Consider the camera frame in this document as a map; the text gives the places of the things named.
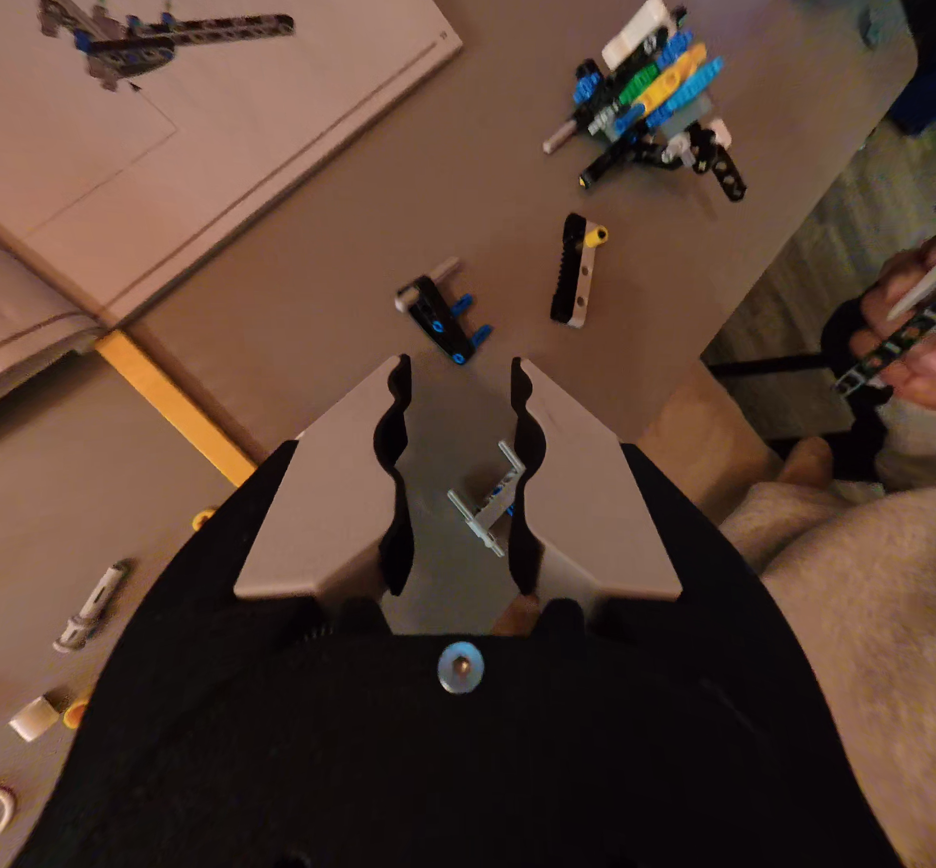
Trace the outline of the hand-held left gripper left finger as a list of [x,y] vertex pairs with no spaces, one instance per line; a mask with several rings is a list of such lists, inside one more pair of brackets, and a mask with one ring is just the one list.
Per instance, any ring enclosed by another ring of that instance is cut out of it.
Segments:
[[412,366],[394,355],[298,438],[234,593],[380,599],[403,592],[415,538],[397,463]]

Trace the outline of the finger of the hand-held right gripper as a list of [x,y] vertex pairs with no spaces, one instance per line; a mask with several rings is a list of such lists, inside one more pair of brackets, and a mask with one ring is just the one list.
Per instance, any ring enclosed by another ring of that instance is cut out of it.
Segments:
[[933,266],[912,289],[908,290],[889,310],[888,321],[914,310],[921,304],[929,304],[935,293],[936,269]]

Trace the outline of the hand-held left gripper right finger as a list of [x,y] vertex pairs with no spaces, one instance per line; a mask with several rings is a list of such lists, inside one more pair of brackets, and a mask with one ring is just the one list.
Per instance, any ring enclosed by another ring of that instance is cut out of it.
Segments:
[[674,601],[683,588],[616,434],[530,359],[511,363],[524,465],[508,537],[518,589],[540,601]]

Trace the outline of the long black lego beam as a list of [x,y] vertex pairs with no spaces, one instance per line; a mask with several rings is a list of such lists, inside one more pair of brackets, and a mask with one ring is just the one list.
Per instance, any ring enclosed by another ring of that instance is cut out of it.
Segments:
[[833,385],[834,392],[842,398],[847,398],[867,386],[881,389],[881,373],[931,336],[934,329],[935,305],[932,303],[917,312],[893,335],[839,377]]

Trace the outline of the grey lego piece with axles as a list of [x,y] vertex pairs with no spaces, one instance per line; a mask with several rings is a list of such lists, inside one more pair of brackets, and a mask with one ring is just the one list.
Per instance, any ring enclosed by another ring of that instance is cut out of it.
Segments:
[[508,441],[500,440],[498,448],[506,458],[509,468],[493,486],[480,504],[466,502],[456,490],[448,490],[448,499],[462,515],[463,522],[472,533],[498,558],[507,557],[508,543],[494,533],[494,526],[505,516],[512,517],[514,503],[525,465]]

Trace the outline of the black lego beam blue pins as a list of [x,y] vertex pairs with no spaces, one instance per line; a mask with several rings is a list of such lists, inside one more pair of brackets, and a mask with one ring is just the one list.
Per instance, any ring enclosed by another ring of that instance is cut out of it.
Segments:
[[482,325],[471,334],[462,326],[462,316],[474,306],[474,296],[465,293],[454,302],[447,301],[440,287],[461,267],[452,256],[429,274],[415,277],[394,297],[398,312],[410,316],[429,339],[455,364],[463,366],[493,333],[491,325]]

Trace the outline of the grey white lego connector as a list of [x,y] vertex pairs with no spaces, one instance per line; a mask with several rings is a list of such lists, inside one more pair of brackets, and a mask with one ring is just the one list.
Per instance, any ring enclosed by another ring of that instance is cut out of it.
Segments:
[[66,622],[62,633],[53,640],[53,651],[71,653],[82,650],[90,640],[114,595],[132,571],[132,562],[121,560],[104,572],[81,608]]

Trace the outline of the colourful lego assembly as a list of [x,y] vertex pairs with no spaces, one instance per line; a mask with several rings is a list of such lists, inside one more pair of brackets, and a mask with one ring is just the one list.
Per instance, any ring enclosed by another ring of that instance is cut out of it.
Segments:
[[732,135],[714,117],[709,94],[723,59],[687,27],[684,6],[646,0],[603,47],[601,60],[584,59],[575,71],[572,111],[542,143],[553,155],[575,136],[602,145],[579,173],[591,189],[621,164],[710,174],[731,202],[743,201],[747,183],[730,154]]

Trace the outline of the white lego piece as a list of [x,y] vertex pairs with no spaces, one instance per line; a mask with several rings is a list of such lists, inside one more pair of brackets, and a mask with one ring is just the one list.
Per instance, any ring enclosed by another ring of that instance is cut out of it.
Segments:
[[32,744],[60,724],[67,705],[67,696],[42,694],[23,705],[6,724],[22,742]]

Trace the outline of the lego instruction booklet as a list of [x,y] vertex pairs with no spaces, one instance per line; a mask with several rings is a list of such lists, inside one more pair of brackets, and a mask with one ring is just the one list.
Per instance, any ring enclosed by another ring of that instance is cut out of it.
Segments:
[[[94,0],[73,0],[82,9]],[[172,0],[292,35],[182,47],[111,92],[39,0],[1,0],[2,247],[117,323],[462,47],[432,0]]]

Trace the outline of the person's right hand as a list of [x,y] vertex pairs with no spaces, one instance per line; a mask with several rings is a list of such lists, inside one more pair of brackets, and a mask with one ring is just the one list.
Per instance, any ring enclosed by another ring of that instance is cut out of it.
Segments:
[[[859,303],[864,328],[857,331],[850,342],[855,356],[864,357],[906,323],[909,314],[890,317],[890,313],[934,266],[934,239],[915,249],[899,252],[886,262],[877,281]],[[934,335],[920,342],[903,359],[888,366],[881,374],[881,379],[900,400],[934,411]]]

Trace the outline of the yellow strip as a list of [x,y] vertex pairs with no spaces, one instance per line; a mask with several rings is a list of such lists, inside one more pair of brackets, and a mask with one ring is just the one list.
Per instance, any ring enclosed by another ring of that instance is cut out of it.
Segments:
[[253,475],[254,460],[123,331],[98,339],[95,350],[233,486]]

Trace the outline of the dark bin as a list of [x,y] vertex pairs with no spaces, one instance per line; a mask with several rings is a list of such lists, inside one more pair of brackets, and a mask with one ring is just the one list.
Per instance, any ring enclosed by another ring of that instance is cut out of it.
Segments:
[[899,0],[917,53],[916,72],[891,106],[888,117],[905,136],[935,123],[935,0]]

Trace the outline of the person's beige hoodie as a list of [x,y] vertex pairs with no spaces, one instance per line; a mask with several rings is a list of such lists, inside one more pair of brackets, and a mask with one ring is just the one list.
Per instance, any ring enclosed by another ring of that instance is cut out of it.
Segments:
[[934,454],[889,448],[857,504],[801,476],[721,523],[809,659],[862,791],[907,866],[935,861]]

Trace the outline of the paper sheets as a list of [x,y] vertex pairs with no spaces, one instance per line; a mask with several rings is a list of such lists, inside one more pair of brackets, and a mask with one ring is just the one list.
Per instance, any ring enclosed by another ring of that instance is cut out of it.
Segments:
[[69,353],[93,349],[104,329],[1,250],[1,396],[5,397]]

